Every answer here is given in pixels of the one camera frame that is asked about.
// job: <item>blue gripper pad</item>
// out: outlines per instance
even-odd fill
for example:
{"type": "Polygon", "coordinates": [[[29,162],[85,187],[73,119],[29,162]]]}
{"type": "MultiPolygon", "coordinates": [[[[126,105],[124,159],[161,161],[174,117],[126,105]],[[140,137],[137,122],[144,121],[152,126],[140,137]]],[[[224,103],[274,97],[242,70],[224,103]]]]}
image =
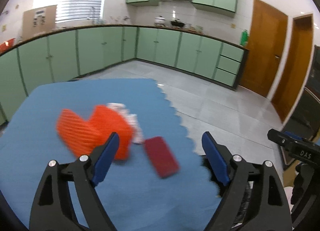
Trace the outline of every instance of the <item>blue gripper pad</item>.
{"type": "Polygon", "coordinates": [[[298,140],[298,141],[302,141],[302,140],[303,140],[302,137],[297,136],[297,135],[295,135],[295,134],[293,134],[293,133],[291,133],[291,132],[285,131],[284,133],[285,133],[286,135],[290,136],[291,138],[296,139],[296,140],[298,140]]]}
{"type": "Polygon", "coordinates": [[[217,150],[216,144],[215,140],[211,139],[207,132],[202,135],[202,148],[207,155],[212,170],[217,180],[226,186],[230,182],[227,164],[217,150]]]}
{"type": "Polygon", "coordinates": [[[119,148],[119,136],[118,134],[114,134],[113,137],[110,140],[108,140],[106,148],[103,150],[99,159],[93,166],[94,175],[91,181],[94,187],[96,187],[106,177],[118,148],[119,148]]]}

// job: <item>blue puzzle mat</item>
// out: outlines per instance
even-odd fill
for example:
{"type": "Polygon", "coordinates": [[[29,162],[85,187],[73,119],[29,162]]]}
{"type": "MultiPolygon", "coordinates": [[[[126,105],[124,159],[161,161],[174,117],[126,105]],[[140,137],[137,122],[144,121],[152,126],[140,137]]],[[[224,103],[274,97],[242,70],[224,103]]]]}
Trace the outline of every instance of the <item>blue puzzle mat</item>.
{"type": "MultiPolygon", "coordinates": [[[[180,171],[160,179],[142,146],[132,145],[130,159],[113,163],[96,187],[119,231],[202,231],[220,198],[201,157],[193,153],[181,119],[152,79],[83,80],[40,86],[24,101],[0,138],[0,189],[28,227],[33,197],[47,163],[73,162],[55,125],[63,108],[88,119],[93,107],[122,103],[138,115],[145,138],[162,136],[175,154],[180,171]]],[[[74,184],[70,192],[79,223],[86,225],[74,184]]]]}

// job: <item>silver screw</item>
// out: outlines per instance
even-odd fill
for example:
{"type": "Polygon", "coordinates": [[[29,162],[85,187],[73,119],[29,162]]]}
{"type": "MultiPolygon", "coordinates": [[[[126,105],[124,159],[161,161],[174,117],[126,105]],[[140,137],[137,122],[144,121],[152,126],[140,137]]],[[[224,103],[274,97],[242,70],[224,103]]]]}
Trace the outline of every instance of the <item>silver screw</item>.
{"type": "Polygon", "coordinates": [[[232,158],[235,162],[240,162],[242,160],[242,157],[240,155],[233,155],[232,158]]]}
{"type": "Polygon", "coordinates": [[[265,163],[264,163],[267,167],[272,167],[272,162],[271,161],[266,161],[265,163]]]}
{"type": "Polygon", "coordinates": [[[80,158],[79,158],[79,160],[81,162],[86,162],[88,159],[89,159],[89,157],[87,155],[81,155],[80,158]]]}
{"type": "Polygon", "coordinates": [[[56,161],[55,160],[52,160],[52,161],[49,161],[49,163],[48,163],[48,165],[50,166],[50,167],[53,167],[54,165],[56,165],[56,161]]]}

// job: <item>countertop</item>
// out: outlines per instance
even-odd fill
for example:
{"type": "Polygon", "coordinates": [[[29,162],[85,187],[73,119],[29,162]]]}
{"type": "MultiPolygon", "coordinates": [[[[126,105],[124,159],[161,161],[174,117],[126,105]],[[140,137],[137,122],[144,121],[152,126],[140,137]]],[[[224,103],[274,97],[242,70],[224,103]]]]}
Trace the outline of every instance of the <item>countertop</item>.
{"type": "Polygon", "coordinates": [[[202,33],[198,33],[198,32],[193,32],[193,31],[188,31],[188,30],[185,30],[185,29],[176,29],[176,28],[169,28],[169,27],[158,27],[158,26],[148,26],[148,25],[129,25],[129,24],[97,24],[97,25],[86,25],[86,26],[77,26],[77,27],[69,27],[69,28],[65,28],[65,29],[55,29],[54,31],[52,32],[48,32],[48,33],[43,33],[41,35],[37,35],[36,37],[32,37],[28,40],[24,40],[22,42],[19,42],[17,43],[16,45],[12,46],[11,48],[7,49],[6,51],[4,51],[3,53],[0,54],[0,56],[2,56],[3,54],[11,51],[12,49],[15,49],[16,47],[19,47],[25,43],[28,43],[30,41],[33,41],[33,40],[36,40],[36,39],[39,39],[39,38],[42,38],[42,37],[46,37],[46,36],[49,36],[49,35],[53,35],[53,34],[57,34],[57,33],[60,33],[60,32],[67,32],[67,31],[73,31],[73,30],[80,30],[80,29],[88,29],[88,28],[95,28],[95,27],[138,27],[138,28],[155,28],[155,29],[164,29],[164,30],[172,30],[172,31],[178,31],[178,32],[187,32],[187,33],[191,33],[191,34],[194,34],[194,35],[199,35],[199,36],[203,36],[203,37],[207,37],[207,38],[210,38],[210,39],[213,39],[213,40],[218,40],[218,41],[221,41],[221,42],[224,42],[224,43],[227,43],[229,45],[232,45],[232,46],[235,46],[237,48],[240,48],[240,49],[243,49],[243,50],[247,50],[247,48],[241,46],[241,45],[238,45],[238,44],[234,44],[234,43],[231,43],[231,42],[228,42],[226,40],[222,40],[222,39],[219,39],[219,38],[216,38],[216,37],[212,37],[212,36],[209,36],[209,35],[205,35],[205,34],[202,34],[202,33]]]}

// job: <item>kettle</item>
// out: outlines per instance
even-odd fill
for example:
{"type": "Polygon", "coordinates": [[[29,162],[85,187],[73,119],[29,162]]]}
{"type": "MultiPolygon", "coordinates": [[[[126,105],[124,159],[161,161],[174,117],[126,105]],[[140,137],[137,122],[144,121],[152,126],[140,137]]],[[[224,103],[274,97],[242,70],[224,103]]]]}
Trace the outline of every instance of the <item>kettle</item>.
{"type": "Polygon", "coordinates": [[[155,18],[155,26],[165,27],[166,19],[164,19],[161,15],[155,18]]]}

